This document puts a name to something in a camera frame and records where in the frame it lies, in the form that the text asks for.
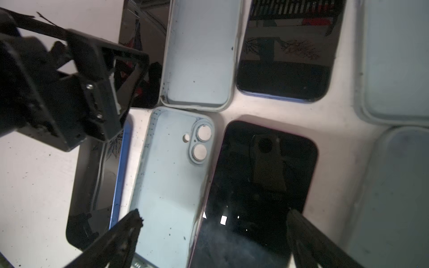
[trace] phone case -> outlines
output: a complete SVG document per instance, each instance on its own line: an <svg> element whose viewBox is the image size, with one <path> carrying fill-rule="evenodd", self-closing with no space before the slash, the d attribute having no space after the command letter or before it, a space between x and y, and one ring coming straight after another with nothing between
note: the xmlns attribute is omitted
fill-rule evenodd
<svg viewBox="0 0 429 268"><path fill-rule="evenodd" d="M165 106L226 109L234 90L241 19L242 0L171 1L160 93Z"/></svg>
<svg viewBox="0 0 429 268"><path fill-rule="evenodd" d="M375 143L343 235L344 251L364 267L429 262L428 159L426 128L393 128Z"/></svg>
<svg viewBox="0 0 429 268"><path fill-rule="evenodd" d="M354 109L362 120L429 126L429 36L417 34L427 31L427 9L426 0L360 1Z"/></svg>
<svg viewBox="0 0 429 268"><path fill-rule="evenodd" d="M212 135L197 133L209 127ZM204 115L156 108L151 115L130 210L143 218L139 259L157 267L185 267L202 213L213 145L213 121ZM198 146L204 145L201 160Z"/></svg>

